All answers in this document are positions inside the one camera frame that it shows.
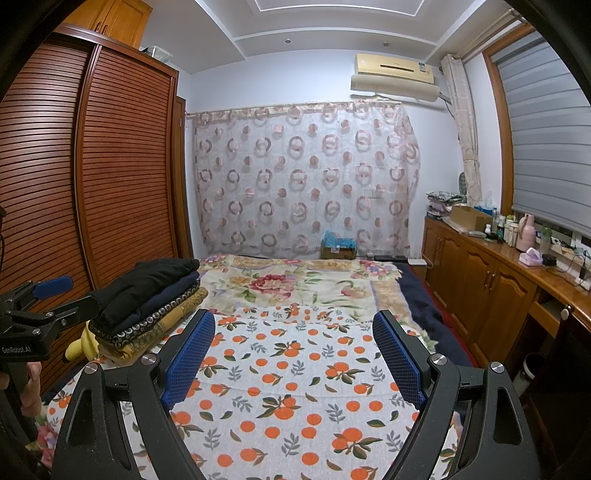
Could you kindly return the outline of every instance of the black folded sweater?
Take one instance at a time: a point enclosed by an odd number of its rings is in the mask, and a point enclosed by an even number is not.
[[[152,296],[198,268],[199,260],[193,258],[137,262],[132,270],[105,288],[90,293],[100,305],[95,320],[97,327],[103,331],[112,330]]]

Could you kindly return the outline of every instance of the wooden cabinet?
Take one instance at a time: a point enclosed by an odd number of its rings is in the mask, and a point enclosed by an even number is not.
[[[183,159],[173,153],[184,148],[172,134],[177,76],[80,27],[61,25],[39,46],[0,103],[0,291],[71,276],[74,288],[38,312],[137,261],[190,253],[187,215],[174,214],[186,210]],[[176,118],[184,130],[182,107]],[[72,367],[61,359],[82,328],[54,342],[42,391]]]
[[[436,225],[425,223],[423,236],[423,257],[431,264],[435,263],[435,254],[439,247],[439,228]]]
[[[446,233],[435,222],[425,223],[423,255],[432,264],[426,282],[446,308],[453,301],[461,252],[459,235]]]
[[[100,33],[112,4],[113,0],[86,0],[64,22]]]
[[[512,268],[496,263],[480,325],[471,338],[472,352],[483,367],[504,361],[515,343],[537,286]]]
[[[478,363],[484,367],[506,361],[532,305],[536,283],[501,261],[493,249],[443,222],[425,220],[423,254],[433,263],[428,285],[452,314]]]
[[[480,319],[488,298],[488,284],[495,270],[493,256],[466,245],[454,298],[452,317],[458,333],[469,339]]]
[[[141,0],[86,0],[65,22],[138,48],[151,12]]]
[[[453,297],[457,287],[457,276],[460,273],[462,242],[459,235],[444,234],[440,247],[440,266],[435,293],[444,307],[453,310]]]

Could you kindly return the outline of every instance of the pink thermos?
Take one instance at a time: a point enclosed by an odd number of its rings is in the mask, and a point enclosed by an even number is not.
[[[517,250],[527,252],[530,247],[535,246],[535,217],[526,213],[519,221],[519,230],[517,233]]]

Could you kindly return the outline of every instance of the sheer curtain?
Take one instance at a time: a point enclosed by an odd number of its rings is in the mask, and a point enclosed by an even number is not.
[[[470,86],[466,76],[466,69],[460,59],[446,55],[441,61],[441,68],[455,111],[457,131],[464,161],[466,175],[467,201],[473,206],[482,200],[482,186],[480,184],[480,165],[478,163],[478,136],[476,121],[474,120],[474,104],[470,94]]]
[[[262,106],[196,115],[195,182],[210,252],[317,256],[326,230],[407,254],[420,152],[403,106]]]

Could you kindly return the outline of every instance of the window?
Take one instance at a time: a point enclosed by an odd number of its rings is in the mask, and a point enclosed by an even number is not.
[[[591,106],[584,93],[537,32],[490,58],[511,124],[513,210],[591,236]]]

